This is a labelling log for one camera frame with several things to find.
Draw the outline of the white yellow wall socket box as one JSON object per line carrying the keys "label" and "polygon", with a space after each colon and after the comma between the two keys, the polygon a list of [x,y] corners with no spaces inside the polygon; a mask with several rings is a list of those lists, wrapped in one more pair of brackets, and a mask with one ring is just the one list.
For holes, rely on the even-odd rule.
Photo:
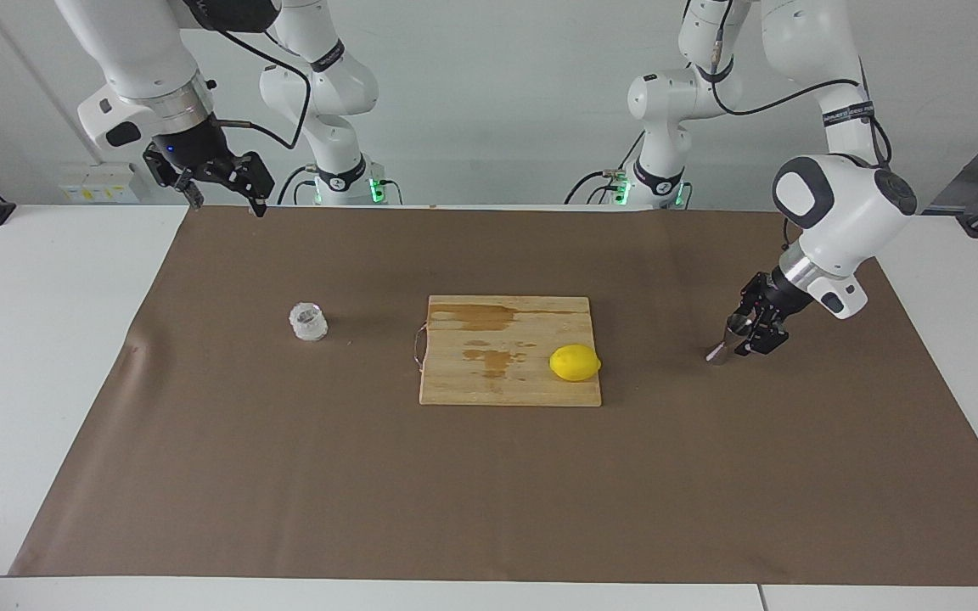
{"label": "white yellow wall socket box", "polygon": [[58,187],[70,204],[138,205],[143,196],[140,179],[127,163],[65,166]]}

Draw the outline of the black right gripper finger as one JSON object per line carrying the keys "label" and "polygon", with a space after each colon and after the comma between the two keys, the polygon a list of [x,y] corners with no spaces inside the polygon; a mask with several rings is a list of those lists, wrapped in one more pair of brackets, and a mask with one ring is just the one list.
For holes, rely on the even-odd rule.
{"label": "black right gripper finger", "polygon": [[205,203],[205,197],[195,186],[190,171],[176,170],[160,152],[144,152],[143,161],[160,188],[171,188],[182,194],[190,208],[198,209]]}
{"label": "black right gripper finger", "polygon": [[257,219],[267,213],[267,201],[275,181],[257,152],[216,158],[209,162],[209,175],[217,184],[244,197]]}

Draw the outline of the brown paper table mat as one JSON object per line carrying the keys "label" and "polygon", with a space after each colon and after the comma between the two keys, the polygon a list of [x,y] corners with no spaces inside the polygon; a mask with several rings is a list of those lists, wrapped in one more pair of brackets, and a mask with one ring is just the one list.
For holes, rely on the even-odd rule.
{"label": "brown paper table mat", "polygon": [[[780,225],[190,212],[10,571],[978,586],[978,438],[877,264],[705,363]],[[432,294],[586,295],[602,406],[421,406]]]}

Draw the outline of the clear textured glass cup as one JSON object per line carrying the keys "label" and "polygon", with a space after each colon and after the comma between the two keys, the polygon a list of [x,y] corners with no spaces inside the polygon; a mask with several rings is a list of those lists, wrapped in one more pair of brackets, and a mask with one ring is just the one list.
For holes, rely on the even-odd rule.
{"label": "clear textured glass cup", "polygon": [[325,338],[329,333],[329,321],[318,303],[296,303],[289,311],[289,324],[296,338],[310,343]]}

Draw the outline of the wooden cutting board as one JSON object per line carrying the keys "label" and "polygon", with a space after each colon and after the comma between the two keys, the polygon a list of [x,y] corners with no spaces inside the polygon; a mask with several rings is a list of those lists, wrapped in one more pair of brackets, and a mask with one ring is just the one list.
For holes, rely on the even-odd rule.
{"label": "wooden cutting board", "polygon": [[559,378],[563,345],[593,348],[586,295],[432,294],[424,317],[423,406],[599,407],[600,379]]}

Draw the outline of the yellow lemon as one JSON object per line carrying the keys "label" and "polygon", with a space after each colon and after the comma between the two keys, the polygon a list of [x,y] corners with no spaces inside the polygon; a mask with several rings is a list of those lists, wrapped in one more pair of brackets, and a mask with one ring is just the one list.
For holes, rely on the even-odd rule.
{"label": "yellow lemon", "polygon": [[561,345],[548,357],[548,367],[556,378],[582,382],[601,371],[602,362],[591,345]]}

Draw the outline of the steel double jigger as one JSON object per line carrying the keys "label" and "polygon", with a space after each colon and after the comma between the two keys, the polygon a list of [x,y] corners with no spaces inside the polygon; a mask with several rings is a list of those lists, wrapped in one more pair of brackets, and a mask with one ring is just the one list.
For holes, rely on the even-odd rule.
{"label": "steel double jigger", "polygon": [[727,363],[731,356],[750,354],[750,337],[754,333],[756,316],[733,313],[723,325],[722,339],[707,353],[705,360],[711,365]]}

